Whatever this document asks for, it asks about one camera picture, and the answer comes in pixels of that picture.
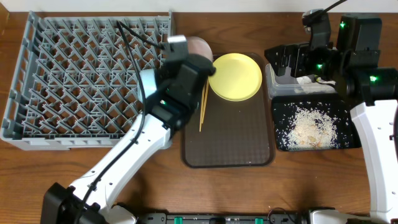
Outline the pale pink bowl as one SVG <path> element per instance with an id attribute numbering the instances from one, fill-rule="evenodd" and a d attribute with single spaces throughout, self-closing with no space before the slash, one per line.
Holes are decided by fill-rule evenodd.
<path id="1" fill-rule="evenodd" d="M 213 52 L 209 44 L 200 37 L 189 37 L 187 39 L 188 53 L 197 54 L 213 61 Z"/>

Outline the light blue bowl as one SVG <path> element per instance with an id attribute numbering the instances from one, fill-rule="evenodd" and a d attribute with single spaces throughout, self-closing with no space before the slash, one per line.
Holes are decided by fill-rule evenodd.
<path id="1" fill-rule="evenodd" d="M 143 103 L 143 94 L 144 92 L 145 98 L 151 96 L 157 90 L 157 84 L 155 80 L 155 70 L 154 69 L 146 69 L 141 70 L 139 73 L 141 78 L 142 88 L 140 85 L 137 85 L 137 97 L 138 100 Z"/>

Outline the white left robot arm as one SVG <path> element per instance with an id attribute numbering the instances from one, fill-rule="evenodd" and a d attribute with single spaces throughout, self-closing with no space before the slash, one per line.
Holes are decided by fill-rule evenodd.
<path id="1" fill-rule="evenodd" d="M 202 89 L 215 74 L 213 62 L 199 54 L 169 58 L 157 70 L 139 75 L 143 112 L 123 138 L 89 172 L 44 195 L 41 223 L 135 223 L 115 206 L 119 193 L 154 153 L 169 146 L 198 109 Z"/>

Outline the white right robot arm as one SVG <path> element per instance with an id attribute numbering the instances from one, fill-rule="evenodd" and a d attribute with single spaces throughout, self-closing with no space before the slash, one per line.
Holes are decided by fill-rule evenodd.
<path id="1" fill-rule="evenodd" d="M 307 223 L 396 223 L 397 70 L 378 65 L 381 18 L 344 14 L 336 44 L 330 42 L 326 10 L 304 13 L 302 23 L 308 42 L 267 49 L 265 58 L 278 76 L 318 75 L 334 81 L 359 135 L 371 193 L 368 217 L 321 208 L 308 213 Z"/>

